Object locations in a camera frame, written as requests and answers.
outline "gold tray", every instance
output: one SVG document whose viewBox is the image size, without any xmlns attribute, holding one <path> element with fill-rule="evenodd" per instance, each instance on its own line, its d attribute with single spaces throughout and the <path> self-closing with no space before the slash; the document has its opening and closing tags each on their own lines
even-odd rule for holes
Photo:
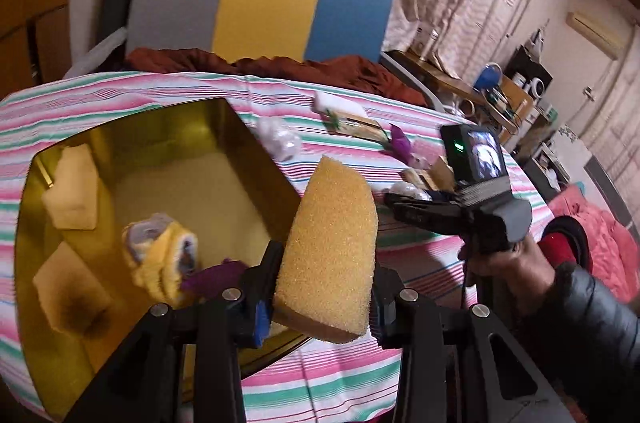
<svg viewBox="0 0 640 423">
<path fill-rule="evenodd" d="M 58 231 L 41 201 L 65 146 L 88 143 L 100 175 L 98 226 Z M 198 237 L 201 265 L 225 257 L 260 262 L 270 239 L 286 241 L 300 197 L 240 117 L 222 98 L 113 120 L 36 154 L 27 176 L 15 244 L 20 343 L 47 413 L 60 420 L 105 360 L 154 304 L 124 262 L 120 232 L 166 212 Z M 65 240 L 113 298 L 82 340 L 53 331 L 32 279 Z M 306 337 L 291 329 L 239 354 L 248 376 Z"/>
</svg>

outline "chair backrest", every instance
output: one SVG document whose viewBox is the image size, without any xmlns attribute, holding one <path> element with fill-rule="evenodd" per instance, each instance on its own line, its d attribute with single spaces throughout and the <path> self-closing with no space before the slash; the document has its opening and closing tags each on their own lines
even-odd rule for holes
<svg viewBox="0 0 640 423">
<path fill-rule="evenodd" d="M 201 48 L 234 62 L 287 56 L 378 61 L 391 0 L 132 0 L 127 52 Z"/>
</svg>

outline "blue panel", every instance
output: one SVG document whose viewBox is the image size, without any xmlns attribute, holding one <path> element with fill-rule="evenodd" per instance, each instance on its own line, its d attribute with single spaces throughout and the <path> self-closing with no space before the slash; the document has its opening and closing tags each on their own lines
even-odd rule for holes
<svg viewBox="0 0 640 423">
<path fill-rule="evenodd" d="M 318 0 L 305 59 L 361 55 L 378 62 L 391 0 Z"/>
</svg>

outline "air conditioner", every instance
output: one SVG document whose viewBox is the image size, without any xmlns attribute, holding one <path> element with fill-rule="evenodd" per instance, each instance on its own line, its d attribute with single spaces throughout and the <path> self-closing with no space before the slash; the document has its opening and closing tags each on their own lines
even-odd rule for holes
<svg viewBox="0 0 640 423">
<path fill-rule="evenodd" d="M 596 21 L 580 12 L 569 12 L 566 23 L 612 60 L 622 55 L 625 46 L 622 39 Z"/>
</svg>

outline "striped tablecloth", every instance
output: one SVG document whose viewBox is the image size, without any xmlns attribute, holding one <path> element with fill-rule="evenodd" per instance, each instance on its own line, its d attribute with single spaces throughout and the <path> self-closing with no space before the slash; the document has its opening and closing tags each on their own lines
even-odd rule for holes
<svg viewBox="0 0 640 423">
<path fill-rule="evenodd" d="M 36 152 L 82 130 L 127 114 L 222 96 L 242 120 L 281 116 L 303 140 L 299 156 L 280 164 L 303 193 L 324 154 L 354 167 L 382 194 L 400 179 L 404 165 L 377 143 L 333 136 L 311 111 L 317 90 L 345 96 L 363 106 L 385 129 L 393 123 L 410 139 L 420 136 L 442 147 L 438 127 L 455 121 L 415 106 L 327 86 L 257 77 L 202 73 L 173 75 L 103 73 L 53 82 L 15 93 L 0 102 L 0 373 L 21 403 L 44 414 L 20 346 L 14 289 L 14 241 L 18 207 Z M 552 214 L 526 175 L 506 158 L 513 191 L 533 206 L 536 237 Z M 444 305 L 460 302 L 461 241 L 395 222 L 378 209 L 378 257 L 398 270 L 408 286 Z M 472 301 L 474 293 L 468 296 Z M 367 335 L 346 345 L 311 340 L 242 383 L 248 421 L 293 423 L 364 421 L 390 408 L 398 383 L 399 352 L 377 347 Z"/>
</svg>

